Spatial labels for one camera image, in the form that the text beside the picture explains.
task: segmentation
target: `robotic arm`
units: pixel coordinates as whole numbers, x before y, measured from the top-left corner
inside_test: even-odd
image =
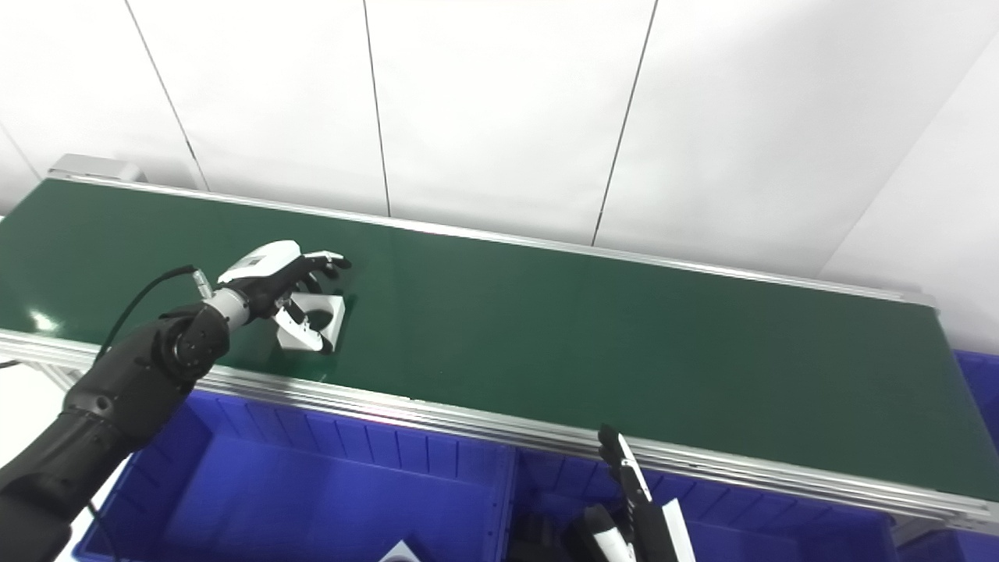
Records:
[[[291,293],[299,283],[321,292],[315,272],[334,279],[350,266],[339,254],[302,254],[294,241],[273,242],[226,271],[203,301],[122,338],[73,385],[52,425],[0,468],[0,560],[55,559],[73,519],[118,464],[170,420],[240,326],[274,318],[310,349],[332,352]]]

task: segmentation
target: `cable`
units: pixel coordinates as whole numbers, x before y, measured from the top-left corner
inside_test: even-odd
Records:
[[[190,275],[197,270],[198,268],[196,268],[193,265],[185,265],[184,267],[171,269],[170,271],[150,281],[149,284],[146,285],[145,288],[143,288],[143,290],[139,291],[139,294],[136,295],[134,299],[132,299],[132,302],[130,302],[128,307],[125,308],[125,311],[122,312],[121,316],[118,317],[118,321],[115,322],[114,327],[111,328],[111,332],[108,333],[107,339],[104,340],[104,345],[102,345],[101,350],[97,352],[97,357],[94,358],[94,363],[96,363],[101,357],[104,357],[104,354],[108,352],[108,348],[111,347],[111,342],[115,341],[115,336],[118,335],[118,330],[121,330],[122,325],[125,324],[125,320],[128,319],[129,314],[132,314],[132,311],[135,309],[135,307],[139,305],[142,299],[146,298],[146,295],[149,294],[149,292],[152,291],[153,288],[155,288],[160,283],[163,283],[167,279],[180,277],[181,275]]]
[[[99,361],[101,357],[104,357],[104,354],[108,352],[108,349],[111,347],[111,344],[115,341],[115,336],[118,335],[118,331],[121,330],[122,326],[125,324],[125,321],[128,320],[129,315],[132,314],[132,311],[135,310],[135,307],[139,306],[139,303],[142,302],[142,299],[146,298],[146,295],[148,295],[150,291],[152,291],[157,285],[163,283],[167,279],[180,277],[181,275],[188,275],[194,273],[197,270],[198,269],[193,265],[185,265],[183,267],[171,269],[170,271],[150,281],[149,284],[146,285],[141,291],[139,291],[139,294],[132,299],[132,302],[130,302],[128,306],[125,307],[125,310],[122,311],[121,315],[118,316],[118,320],[115,322],[115,325],[111,328],[111,331],[108,332],[108,337],[105,338],[104,340],[104,345],[101,346],[101,350],[98,351],[97,356],[94,357],[94,363],[97,363],[97,361]],[[97,528],[101,531],[101,535],[104,536],[104,541],[108,543],[108,550],[111,551],[112,561],[121,562],[121,557],[118,556],[118,549],[115,547],[115,542],[111,539],[111,532],[108,531],[108,527],[104,524],[104,518],[101,516],[100,512],[97,511],[97,508],[94,507],[93,502],[87,503],[87,511],[89,511],[91,517],[94,518],[94,523],[97,524]]]
[[[94,507],[94,502],[87,502],[87,511],[90,512],[90,516],[94,518],[94,523],[97,523],[97,528],[104,535],[104,542],[108,543],[108,550],[111,551],[111,559],[114,562],[121,562],[121,557],[118,556],[118,549],[115,548],[115,542],[111,540],[111,533],[108,532],[108,528],[104,526],[104,518],[101,517],[100,512]]]

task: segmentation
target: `blue bin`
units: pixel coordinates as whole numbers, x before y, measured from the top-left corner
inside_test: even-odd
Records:
[[[698,562],[894,562],[883,514],[644,471],[652,499],[679,498]],[[587,505],[623,506],[606,465],[520,451],[514,517],[541,513],[563,529]]]
[[[888,517],[658,472],[699,562],[894,562]],[[559,528],[621,506],[605,464],[232,396],[192,394],[102,509],[124,559],[498,562],[513,512]],[[91,526],[75,554],[108,562]]]
[[[123,559],[499,562],[512,448],[196,392],[102,509]],[[110,561],[95,526],[74,554]]]

